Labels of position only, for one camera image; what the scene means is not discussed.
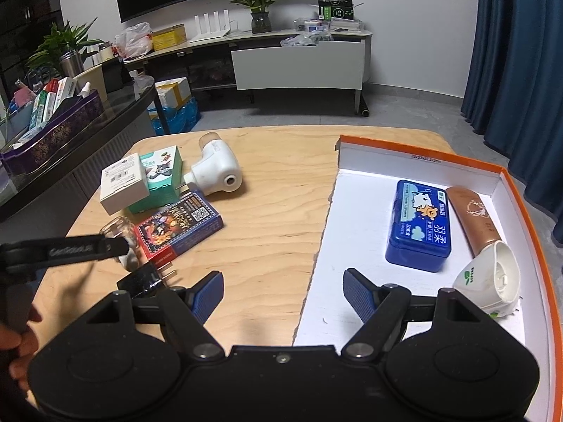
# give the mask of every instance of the green packaging box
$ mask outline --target green packaging box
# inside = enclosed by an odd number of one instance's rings
[[[150,195],[132,204],[133,214],[170,205],[179,200],[179,186],[182,184],[182,159],[178,146],[167,147],[141,156],[145,167]]]

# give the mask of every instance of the human hand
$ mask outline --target human hand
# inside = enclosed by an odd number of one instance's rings
[[[41,315],[37,312],[35,307],[29,313],[29,320],[32,322],[40,322]],[[28,325],[25,332],[20,335],[15,331],[9,329],[3,324],[0,324],[0,350],[10,351],[16,349],[18,351],[18,358],[16,358],[8,368],[10,376],[15,381],[18,381],[20,389],[24,392],[29,390],[29,383],[27,382],[27,368],[29,362],[33,358],[33,354],[39,349],[39,341],[35,332]]]

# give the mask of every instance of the blue curtain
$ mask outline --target blue curtain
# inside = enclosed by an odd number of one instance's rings
[[[563,243],[563,0],[479,0],[462,113]]]

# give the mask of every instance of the cartoon character on tin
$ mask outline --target cartoon character on tin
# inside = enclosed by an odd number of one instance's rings
[[[432,204],[428,191],[417,192],[413,195],[413,207],[423,217],[428,217],[430,220],[435,220],[438,217],[438,208]]]

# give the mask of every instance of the barcode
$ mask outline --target barcode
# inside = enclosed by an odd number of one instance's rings
[[[110,179],[110,182],[115,182],[116,180],[120,180],[121,178],[127,176],[129,174],[129,171],[123,172],[123,173],[119,173],[117,176],[113,176]]]
[[[191,216],[196,220],[196,222],[201,222],[203,219],[209,216],[209,211],[204,207],[201,207],[197,211],[192,212]]]

